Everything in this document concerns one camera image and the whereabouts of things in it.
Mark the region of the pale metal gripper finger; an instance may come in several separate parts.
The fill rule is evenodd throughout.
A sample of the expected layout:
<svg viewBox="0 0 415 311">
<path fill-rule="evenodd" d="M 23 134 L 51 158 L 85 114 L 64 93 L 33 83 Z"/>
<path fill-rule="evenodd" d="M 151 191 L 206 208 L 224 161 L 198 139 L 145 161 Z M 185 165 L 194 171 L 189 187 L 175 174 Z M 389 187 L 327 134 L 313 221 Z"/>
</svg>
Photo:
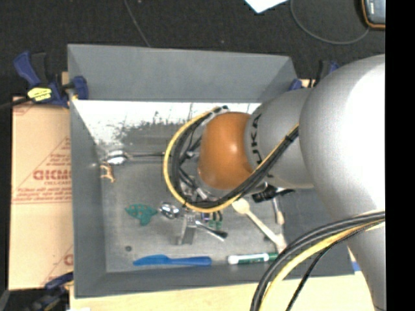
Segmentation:
<svg viewBox="0 0 415 311">
<path fill-rule="evenodd" d="M 192 244 L 196 236 L 197 224 L 194 217 L 185 219 L 184 244 Z"/>
<path fill-rule="evenodd" d="M 183 219 L 180 222 L 180 227 L 178 228 L 178 234 L 176 236 L 176 244 L 184 245 L 187 244 L 187 220 Z"/>
</svg>

